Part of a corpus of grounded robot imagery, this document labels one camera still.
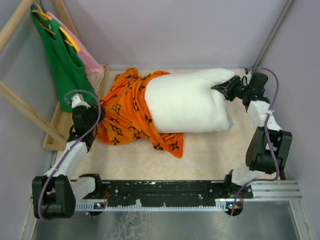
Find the yellow clothes hanger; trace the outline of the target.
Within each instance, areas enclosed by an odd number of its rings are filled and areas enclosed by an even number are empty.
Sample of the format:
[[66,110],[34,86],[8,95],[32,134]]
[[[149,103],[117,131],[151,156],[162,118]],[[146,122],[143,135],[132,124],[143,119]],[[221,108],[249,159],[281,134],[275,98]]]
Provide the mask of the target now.
[[[47,13],[45,13],[43,11],[41,5],[36,0],[33,1],[33,5],[35,5],[35,9],[33,9],[31,11],[32,13],[38,13],[46,21],[52,21],[53,20],[53,18],[51,16],[49,16]],[[39,20],[38,20],[38,22],[45,30],[47,30],[48,32],[50,32],[53,35],[56,34],[54,31],[51,30],[51,28],[47,28]],[[70,36],[70,34],[62,26],[59,27],[59,30],[65,36],[65,39],[63,41],[65,43],[67,43],[68,45],[72,46],[76,50],[76,52],[79,53],[81,51],[81,48],[76,43],[76,41]]]

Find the green tank top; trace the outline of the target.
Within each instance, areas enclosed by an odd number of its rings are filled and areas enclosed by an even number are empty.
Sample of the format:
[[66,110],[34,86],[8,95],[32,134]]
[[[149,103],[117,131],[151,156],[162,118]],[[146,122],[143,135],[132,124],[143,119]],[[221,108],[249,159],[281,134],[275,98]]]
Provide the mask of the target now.
[[[73,90],[85,90],[95,95],[84,69],[84,63],[76,50],[64,42],[65,35],[59,30],[61,25],[55,20],[44,20],[39,13],[30,12],[30,17],[43,42],[44,51],[51,70],[60,106],[70,112],[71,106],[65,101],[65,95]],[[45,30],[40,24],[51,28],[55,35]]]

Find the orange patterned pillowcase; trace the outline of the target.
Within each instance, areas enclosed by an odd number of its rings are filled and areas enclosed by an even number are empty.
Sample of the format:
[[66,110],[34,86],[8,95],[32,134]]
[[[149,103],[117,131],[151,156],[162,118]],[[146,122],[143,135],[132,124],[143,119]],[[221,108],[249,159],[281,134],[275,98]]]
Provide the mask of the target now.
[[117,146],[146,139],[155,150],[181,158],[184,134],[159,133],[145,101],[149,82],[168,74],[167,71],[157,70],[141,76],[136,67],[117,74],[112,87],[100,102],[105,117],[98,126],[98,140]]

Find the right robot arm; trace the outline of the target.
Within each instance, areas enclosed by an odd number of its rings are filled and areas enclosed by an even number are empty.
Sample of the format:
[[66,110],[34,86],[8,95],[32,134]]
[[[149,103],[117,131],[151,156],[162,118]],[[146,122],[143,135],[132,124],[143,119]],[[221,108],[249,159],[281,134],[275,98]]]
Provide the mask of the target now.
[[284,131],[273,115],[274,100],[265,95],[268,76],[252,72],[243,77],[234,76],[225,83],[214,86],[227,101],[239,98],[256,127],[245,155],[245,164],[233,169],[225,177],[223,192],[229,198],[235,198],[241,192],[241,186],[262,180],[264,175],[280,177],[284,170],[293,135]]

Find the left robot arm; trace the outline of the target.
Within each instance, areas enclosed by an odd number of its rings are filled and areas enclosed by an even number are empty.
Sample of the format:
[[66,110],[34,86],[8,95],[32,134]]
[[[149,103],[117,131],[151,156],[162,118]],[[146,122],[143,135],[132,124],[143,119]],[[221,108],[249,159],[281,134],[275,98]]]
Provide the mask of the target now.
[[44,175],[32,180],[33,213],[37,219],[71,218],[78,201],[103,195],[99,174],[82,174],[74,182],[71,176],[91,149],[98,124],[104,118],[105,110],[100,104],[80,103],[72,108],[73,125],[62,155]]

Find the white pillow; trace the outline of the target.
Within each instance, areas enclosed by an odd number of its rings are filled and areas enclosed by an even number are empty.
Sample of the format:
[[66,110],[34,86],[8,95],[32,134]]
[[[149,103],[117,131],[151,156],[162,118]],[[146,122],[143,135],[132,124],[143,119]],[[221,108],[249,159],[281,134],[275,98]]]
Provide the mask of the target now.
[[156,130],[161,134],[229,130],[233,120],[225,97],[214,87],[235,76],[231,69],[213,68],[150,80],[144,99]]

